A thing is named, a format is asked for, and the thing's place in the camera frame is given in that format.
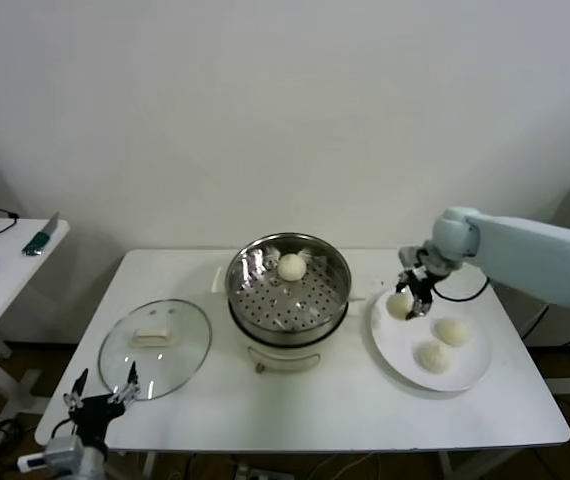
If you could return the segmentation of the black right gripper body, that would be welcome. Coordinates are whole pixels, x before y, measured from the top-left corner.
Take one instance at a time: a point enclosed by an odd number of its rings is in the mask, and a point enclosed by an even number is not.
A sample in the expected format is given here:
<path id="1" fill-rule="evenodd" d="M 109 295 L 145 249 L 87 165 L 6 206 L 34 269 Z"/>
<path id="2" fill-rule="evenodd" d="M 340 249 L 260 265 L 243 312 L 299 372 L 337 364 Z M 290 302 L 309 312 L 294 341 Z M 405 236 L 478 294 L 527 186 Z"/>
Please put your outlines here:
<path id="1" fill-rule="evenodd" d="M 435 277 L 425 266 L 415 266 L 404 271 L 406 283 L 415 300 L 432 300 Z"/>

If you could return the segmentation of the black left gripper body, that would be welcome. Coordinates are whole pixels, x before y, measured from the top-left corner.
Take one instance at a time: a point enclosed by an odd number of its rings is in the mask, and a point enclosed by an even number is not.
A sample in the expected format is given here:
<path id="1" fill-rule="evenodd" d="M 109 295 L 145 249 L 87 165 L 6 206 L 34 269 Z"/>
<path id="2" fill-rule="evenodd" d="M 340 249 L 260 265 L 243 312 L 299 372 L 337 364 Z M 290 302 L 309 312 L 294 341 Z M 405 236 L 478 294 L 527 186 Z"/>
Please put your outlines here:
<path id="1" fill-rule="evenodd" d="M 124 413 L 125 404 L 109 394 L 81 399 L 69 408 L 69 417 L 82 441 L 104 441 L 110 423 Z"/>

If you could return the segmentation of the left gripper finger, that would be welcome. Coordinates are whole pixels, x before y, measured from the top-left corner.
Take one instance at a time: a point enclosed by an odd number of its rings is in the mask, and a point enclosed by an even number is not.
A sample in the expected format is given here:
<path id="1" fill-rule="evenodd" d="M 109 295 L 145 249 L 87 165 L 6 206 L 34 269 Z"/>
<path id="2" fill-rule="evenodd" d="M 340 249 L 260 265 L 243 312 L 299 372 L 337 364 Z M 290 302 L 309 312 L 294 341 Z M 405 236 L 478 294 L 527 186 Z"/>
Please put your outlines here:
<path id="1" fill-rule="evenodd" d="M 140 393 L 139 376 L 136 363 L 133 362 L 124 386 L 118 387 L 108 399 L 109 403 L 131 403 L 136 400 Z"/>
<path id="2" fill-rule="evenodd" d="M 87 381 L 88 370 L 84 369 L 81 375 L 75 380 L 71 392 L 63 396 L 64 403 L 68 408 L 82 407 L 82 393 Z"/>

